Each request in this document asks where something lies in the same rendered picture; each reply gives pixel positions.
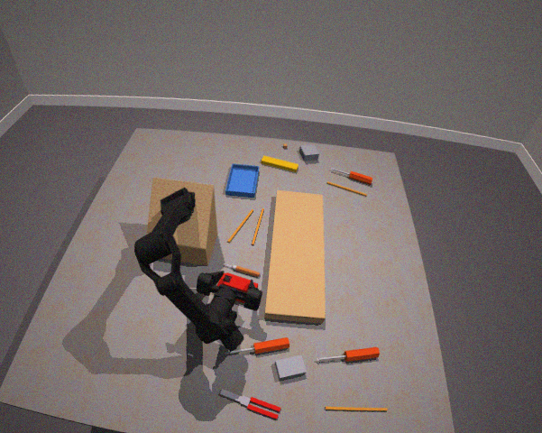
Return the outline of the orange-handled awl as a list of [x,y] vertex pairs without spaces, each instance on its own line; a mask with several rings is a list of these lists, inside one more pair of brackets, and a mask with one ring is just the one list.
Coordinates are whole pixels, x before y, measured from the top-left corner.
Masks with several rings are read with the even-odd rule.
[[281,350],[284,348],[289,348],[289,340],[287,337],[256,343],[254,344],[254,348],[249,348],[249,349],[244,349],[244,350],[240,349],[240,350],[235,350],[235,351],[225,352],[225,353],[233,354],[233,353],[238,353],[238,352],[247,351],[247,350],[251,350],[251,351],[254,350],[256,354],[259,354],[262,352],[271,352],[271,351]]
[[344,355],[341,355],[341,356],[330,356],[330,357],[320,358],[317,360],[344,358],[346,362],[351,362],[353,360],[372,359],[375,357],[379,357],[379,355],[380,355],[379,348],[375,346],[372,348],[348,350],[348,351],[345,351]]
[[[331,170],[335,170],[335,169],[331,169]],[[362,175],[362,174],[357,173],[357,172],[351,171],[350,174],[349,174],[349,173],[346,173],[346,172],[343,172],[343,171],[340,171],[340,170],[335,170],[335,171],[339,171],[339,172],[342,172],[344,174],[349,175],[348,179],[358,180],[360,182],[363,182],[363,183],[366,183],[366,184],[369,184],[369,185],[371,185],[371,183],[372,183],[372,177],[365,176],[365,175]]]

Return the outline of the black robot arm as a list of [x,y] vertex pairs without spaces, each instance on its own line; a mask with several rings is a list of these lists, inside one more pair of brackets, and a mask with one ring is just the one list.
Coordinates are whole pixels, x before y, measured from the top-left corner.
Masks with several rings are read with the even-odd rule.
[[[221,299],[204,304],[184,282],[180,272],[181,255],[173,234],[179,225],[192,216],[195,200],[195,192],[185,188],[163,198],[160,221],[149,234],[135,242],[134,252],[143,273],[154,281],[160,295],[170,299],[195,324],[199,339],[206,344],[220,339],[231,352],[243,342],[243,335],[235,324],[236,311],[230,310]],[[171,253],[169,274],[161,277],[151,270],[149,264]]]

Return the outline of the tan wooden panel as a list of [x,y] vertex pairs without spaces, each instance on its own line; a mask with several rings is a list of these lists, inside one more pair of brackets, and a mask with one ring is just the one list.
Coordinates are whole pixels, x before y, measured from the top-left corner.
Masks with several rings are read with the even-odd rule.
[[323,195],[277,190],[264,318],[325,320]]

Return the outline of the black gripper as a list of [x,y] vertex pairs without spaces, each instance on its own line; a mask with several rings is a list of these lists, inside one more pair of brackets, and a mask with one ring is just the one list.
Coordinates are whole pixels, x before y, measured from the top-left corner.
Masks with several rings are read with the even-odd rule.
[[197,293],[210,296],[210,292],[214,293],[214,299],[221,299],[227,303],[230,310],[234,306],[236,299],[245,301],[244,307],[253,311],[258,310],[262,298],[262,292],[255,288],[253,280],[250,280],[247,293],[237,289],[220,284],[216,286],[223,277],[225,271],[201,273],[198,276]]

